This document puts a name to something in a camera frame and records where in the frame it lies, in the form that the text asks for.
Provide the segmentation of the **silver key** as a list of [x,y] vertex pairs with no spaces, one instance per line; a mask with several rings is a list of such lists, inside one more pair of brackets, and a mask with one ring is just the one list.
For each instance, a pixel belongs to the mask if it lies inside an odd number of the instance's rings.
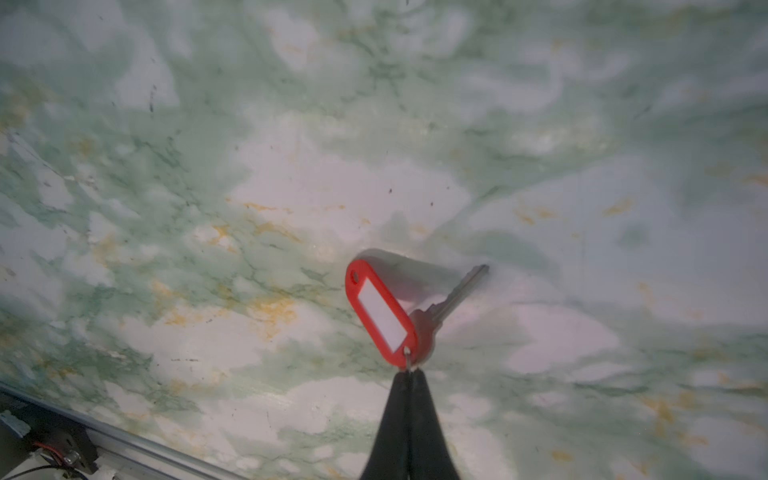
[[474,267],[442,302],[432,304],[425,310],[416,309],[409,315],[418,341],[408,356],[411,366],[423,364],[429,359],[444,320],[483,282],[489,271],[488,265]]

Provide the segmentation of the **red key tag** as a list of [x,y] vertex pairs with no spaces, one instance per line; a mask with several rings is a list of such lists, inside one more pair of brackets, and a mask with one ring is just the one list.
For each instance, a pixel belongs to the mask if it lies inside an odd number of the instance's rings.
[[348,265],[345,291],[382,358],[399,369],[409,367],[413,353],[419,347],[416,328],[366,260],[354,260]]

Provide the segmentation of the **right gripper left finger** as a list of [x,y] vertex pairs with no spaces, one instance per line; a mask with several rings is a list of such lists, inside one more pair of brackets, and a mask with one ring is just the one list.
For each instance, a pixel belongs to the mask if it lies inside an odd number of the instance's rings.
[[360,480],[409,478],[410,393],[410,373],[397,373]]

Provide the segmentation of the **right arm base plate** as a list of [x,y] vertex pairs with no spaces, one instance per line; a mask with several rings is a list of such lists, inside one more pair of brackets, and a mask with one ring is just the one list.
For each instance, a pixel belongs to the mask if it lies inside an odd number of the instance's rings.
[[86,429],[75,422],[57,421],[33,427],[28,434],[33,447],[52,454],[60,465],[86,474],[98,471],[99,454]]

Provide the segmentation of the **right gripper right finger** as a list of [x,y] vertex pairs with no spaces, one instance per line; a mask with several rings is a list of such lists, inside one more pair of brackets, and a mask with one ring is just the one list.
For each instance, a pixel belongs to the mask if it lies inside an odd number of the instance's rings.
[[410,478],[459,480],[437,416],[425,373],[411,372]]

